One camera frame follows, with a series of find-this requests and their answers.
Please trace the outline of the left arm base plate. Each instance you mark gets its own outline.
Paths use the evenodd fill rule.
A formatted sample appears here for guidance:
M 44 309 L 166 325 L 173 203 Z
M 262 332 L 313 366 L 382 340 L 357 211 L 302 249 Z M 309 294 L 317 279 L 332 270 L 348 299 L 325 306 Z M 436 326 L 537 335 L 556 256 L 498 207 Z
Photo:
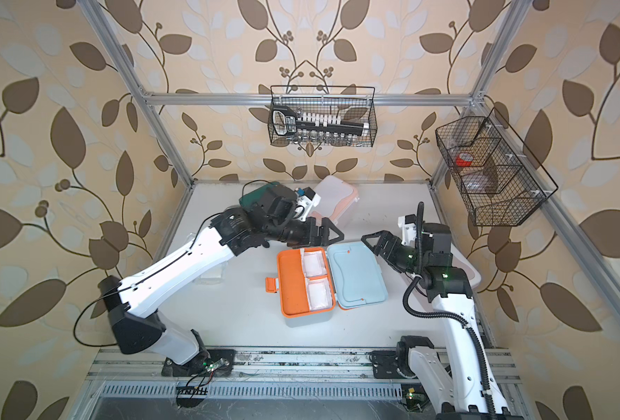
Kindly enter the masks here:
M 236 350 L 233 348 L 212 348 L 203 350 L 189 362 L 178 365 L 167 358 L 161 375 L 164 377 L 207 377 L 229 376 L 235 366 Z

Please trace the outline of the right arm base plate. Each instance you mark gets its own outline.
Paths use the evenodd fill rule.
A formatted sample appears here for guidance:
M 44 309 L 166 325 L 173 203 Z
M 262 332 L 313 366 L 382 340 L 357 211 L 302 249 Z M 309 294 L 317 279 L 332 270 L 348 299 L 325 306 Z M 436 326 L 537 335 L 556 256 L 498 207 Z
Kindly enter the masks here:
M 404 335 L 394 350 L 373 350 L 368 359 L 376 379 L 417 379 L 408 365 L 408 354 L 413 348 L 435 349 L 427 337 Z

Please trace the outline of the orange tray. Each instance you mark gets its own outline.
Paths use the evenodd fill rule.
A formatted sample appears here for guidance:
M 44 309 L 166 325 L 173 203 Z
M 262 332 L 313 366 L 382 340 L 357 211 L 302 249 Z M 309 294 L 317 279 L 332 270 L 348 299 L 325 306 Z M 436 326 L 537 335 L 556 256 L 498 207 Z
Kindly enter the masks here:
M 310 311 L 308 295 L 306 295 L 306 278 L 301 266 L 301 250 L 322 250 L 327 264 L 327 277 L 333 294 L 333 307 L 322 311 Z M 278 272 L 275 278 L 266 278 L 266 291 L 277 293 L 280 297 L 280 311 L 289 327 L 311 325 L 329 320 L 336 308 L 336 291 L 329 269 L 329 260 L 323 248 L 301 248 L 300 250 L 285 250 L 277 255 Z

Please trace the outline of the blue box orange trim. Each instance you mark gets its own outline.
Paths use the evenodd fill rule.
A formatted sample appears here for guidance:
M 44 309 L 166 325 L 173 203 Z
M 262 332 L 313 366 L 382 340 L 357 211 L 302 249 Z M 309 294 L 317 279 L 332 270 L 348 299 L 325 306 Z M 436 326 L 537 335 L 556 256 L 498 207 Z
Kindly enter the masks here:
M 336 291 L 335 309 L 346 312 L 387 301 L 389 294 L 382 270 L 363 243 L 337 243 L 325 252 Z

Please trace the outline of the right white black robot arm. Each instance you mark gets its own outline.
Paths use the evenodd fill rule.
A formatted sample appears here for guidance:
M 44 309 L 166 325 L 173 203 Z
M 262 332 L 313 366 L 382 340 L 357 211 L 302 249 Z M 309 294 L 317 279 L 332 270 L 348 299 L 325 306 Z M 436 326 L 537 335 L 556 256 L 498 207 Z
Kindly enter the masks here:
M 448 226 L 413 222 L 404 229 L 413 232 L 411 239 L 382 230 L 362 242 L 394 271 L 411 276 L 402 305 L 417 319 L 440 322 L 449 366 L 441 365 L 430 339 L 404 336 L 397 348 L 400 374 L 420 381 L 439 419 L 510 419 L 478 332 L 469 278 L 453 265 Z

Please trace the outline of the black socket set rail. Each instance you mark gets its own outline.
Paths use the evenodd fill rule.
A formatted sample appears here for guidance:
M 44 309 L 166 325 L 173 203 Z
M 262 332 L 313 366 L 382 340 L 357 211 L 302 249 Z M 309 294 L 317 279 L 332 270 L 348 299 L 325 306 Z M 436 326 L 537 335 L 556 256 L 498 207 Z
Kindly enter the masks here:
M 324 132 L 338 136 L 364 137 L 371 131 L 367 122 L 349 122 L 336 115 L 297 113 L 289 107 L 273 108 L 270 122 L 278 136 L 292 136 L 297 133 Z

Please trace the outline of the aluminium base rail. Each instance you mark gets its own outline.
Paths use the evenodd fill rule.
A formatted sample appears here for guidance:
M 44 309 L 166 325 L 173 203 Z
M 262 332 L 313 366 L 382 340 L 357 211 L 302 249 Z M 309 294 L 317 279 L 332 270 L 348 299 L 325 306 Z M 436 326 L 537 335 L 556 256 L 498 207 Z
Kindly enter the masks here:
M 241 346 L 235 349 L 231 377 L 238 380 L 290 379 L 371 380 L 370 348 L 264 348 Z M 99 351 L 87 378 L 163 380 L 166 359 L 155 353 L 122 355 L 119 351 Z

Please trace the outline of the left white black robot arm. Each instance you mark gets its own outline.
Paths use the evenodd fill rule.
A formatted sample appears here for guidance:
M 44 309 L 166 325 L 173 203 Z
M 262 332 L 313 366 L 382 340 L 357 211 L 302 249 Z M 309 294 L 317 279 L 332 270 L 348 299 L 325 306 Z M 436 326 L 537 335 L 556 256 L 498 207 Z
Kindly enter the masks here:
M 184 331 L 160 306 L 184 286 L 246 250 L 284 243 L 293 249 L 325 248 L 343 240 L 329 218 L 315 220 L 322 199 L 312 188 L 292 190 L 278 182 L 244 192 L 236 206 L 208 217 L 196 236 L 147 269 L 120 279 L 108 276 L 98 287 L 114 347 L 124 355 L 145 351 L 187 365 L 207 351 L 195 330 Z

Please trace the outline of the green plastic tool case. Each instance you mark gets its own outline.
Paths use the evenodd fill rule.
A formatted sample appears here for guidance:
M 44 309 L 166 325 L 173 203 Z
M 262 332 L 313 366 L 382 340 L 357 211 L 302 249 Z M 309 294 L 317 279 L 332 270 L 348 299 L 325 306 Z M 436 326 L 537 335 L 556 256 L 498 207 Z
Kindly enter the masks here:
M 266 183 L 262 187 L 244 194 L 239 200 L 239 205 L 247 211 L 252 211 L 252 209 L 271 211 L 277 206 L 280 187 L 281 184 L 278 182 Z

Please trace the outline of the gauze packet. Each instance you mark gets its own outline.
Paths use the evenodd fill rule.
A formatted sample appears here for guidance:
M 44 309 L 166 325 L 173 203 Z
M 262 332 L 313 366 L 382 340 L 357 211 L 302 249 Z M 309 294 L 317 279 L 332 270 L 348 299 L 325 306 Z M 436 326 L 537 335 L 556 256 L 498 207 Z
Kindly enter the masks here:
M 301 266 L 306 278 L 318 278 L 327 275 L 327 264 L 322 250 L 301 250 Z
M 312 312 L 333 307 L 333 294 L 326 276 L 306 280 L 306 295 L 308 295 L 309 310 Z
M 194 280 L 195 285 L 219 285 L 223 282 L 227 263 L 223 262 L 208 269 Z

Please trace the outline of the pink first aid box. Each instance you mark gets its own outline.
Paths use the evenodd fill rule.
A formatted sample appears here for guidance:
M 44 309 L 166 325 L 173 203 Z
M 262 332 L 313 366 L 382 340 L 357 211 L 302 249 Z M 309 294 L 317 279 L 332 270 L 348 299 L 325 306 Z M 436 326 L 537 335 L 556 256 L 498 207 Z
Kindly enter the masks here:
M 467 275 L 471 288 L 476 289 L 483 280 L 480 272 L 453 244 L 451 244 L 451 254 L 453 256 L 452 266 L 462 269 Z

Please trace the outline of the red tape roll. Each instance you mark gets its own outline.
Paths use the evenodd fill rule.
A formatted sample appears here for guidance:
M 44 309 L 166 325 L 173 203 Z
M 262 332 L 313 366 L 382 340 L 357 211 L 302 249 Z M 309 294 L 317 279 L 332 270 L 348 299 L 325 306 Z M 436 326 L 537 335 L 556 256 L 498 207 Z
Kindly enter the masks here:
M 458 168 L 466 168 L 471 167 L 473 164 L 474 158 L 470 153 L 460 152 L 455 157 L 455 165 Z

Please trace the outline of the white box pink trim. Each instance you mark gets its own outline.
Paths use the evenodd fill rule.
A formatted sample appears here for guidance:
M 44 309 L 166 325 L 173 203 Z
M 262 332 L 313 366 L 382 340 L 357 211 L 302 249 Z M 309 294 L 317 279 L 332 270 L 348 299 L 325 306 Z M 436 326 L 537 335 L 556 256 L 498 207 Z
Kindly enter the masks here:
M 329 175 L 314 187 L 314 191 L 320 197 L 319 205 L 310 213 L 316 224 L 322 225 L 322 219 L 327 218 L 337 228 L 345 228 L 353 219 L 360 200 L 357 188 Z

